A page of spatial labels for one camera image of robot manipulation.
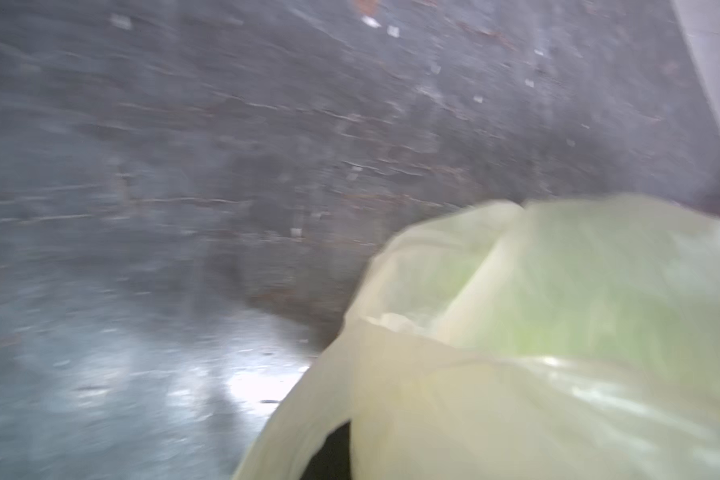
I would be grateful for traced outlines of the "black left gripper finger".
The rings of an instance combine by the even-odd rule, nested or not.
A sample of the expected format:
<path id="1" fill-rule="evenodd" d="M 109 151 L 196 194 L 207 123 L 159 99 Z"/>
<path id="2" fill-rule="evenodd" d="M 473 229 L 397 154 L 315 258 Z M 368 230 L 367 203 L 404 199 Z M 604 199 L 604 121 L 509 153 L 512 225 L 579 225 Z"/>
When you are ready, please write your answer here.
<path id="1" fill-rule="evenodd" d="M 312 456 L 301 480 L 351 480 L 351 423 L 346 422 L 329 434 Z"/>

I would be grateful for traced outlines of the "cream printed plastic bag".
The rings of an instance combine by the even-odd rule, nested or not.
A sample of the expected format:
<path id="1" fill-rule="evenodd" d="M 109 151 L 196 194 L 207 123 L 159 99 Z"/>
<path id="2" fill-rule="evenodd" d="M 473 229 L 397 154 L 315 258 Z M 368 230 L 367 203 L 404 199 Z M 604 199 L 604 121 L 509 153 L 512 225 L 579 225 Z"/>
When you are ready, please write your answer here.
<path id="1" fill-rule="evenodd" d="M 720 479 L 720 217 L 642 195 L 493 201 L 372 259 L 236 471 Z"/>

